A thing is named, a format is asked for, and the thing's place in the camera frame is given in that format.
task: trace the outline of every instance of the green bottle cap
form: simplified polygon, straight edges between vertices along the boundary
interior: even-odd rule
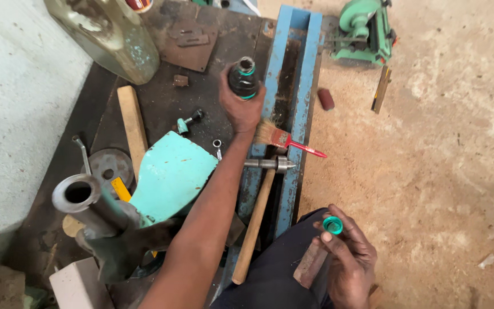
[[[331,216],[323,221],[323,228],[329,233],[339,235],[342,232],[342,221]]]

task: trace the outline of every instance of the white block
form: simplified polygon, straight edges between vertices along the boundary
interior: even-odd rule
[[[60,309],[113,309],[106,285],[98,280],[93,257],[71,263],[49,277]]]

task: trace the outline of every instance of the wrench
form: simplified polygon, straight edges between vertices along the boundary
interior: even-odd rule
[[[220,152],[220,146],[222,146],[222,142],[220,140],[214,140],[213,146],[216,147],[216,158],[218,161],[222,160],[222,152]]]
[[[92,175],[91,166],[89,165],[89,158],[87,157],[87,149],[85,148],[85,145],[81,141],[81,138],[79,138],[78,135],[74,135],[72,137],[72,142],[74,142],[79,146],[79,148],[81,148],[81,154],[83,155],[83,164],[85,165],[85,171],[87,172],[87,175]]]

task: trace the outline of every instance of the dirty plastic container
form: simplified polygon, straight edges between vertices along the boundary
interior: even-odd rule
[[[141,85],[159,68],[159,53],[141,18],[123,0],[45,0],[57,23],[99,65]]]

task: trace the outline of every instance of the sandpaper roll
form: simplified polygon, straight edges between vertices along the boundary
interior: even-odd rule
[[[321,106],[324,110],[331,110],[335,108],[335,101],[329,92],[329,89],[321,88],[317,92],[317,96],[319,98],[319,102],[321,102]]]

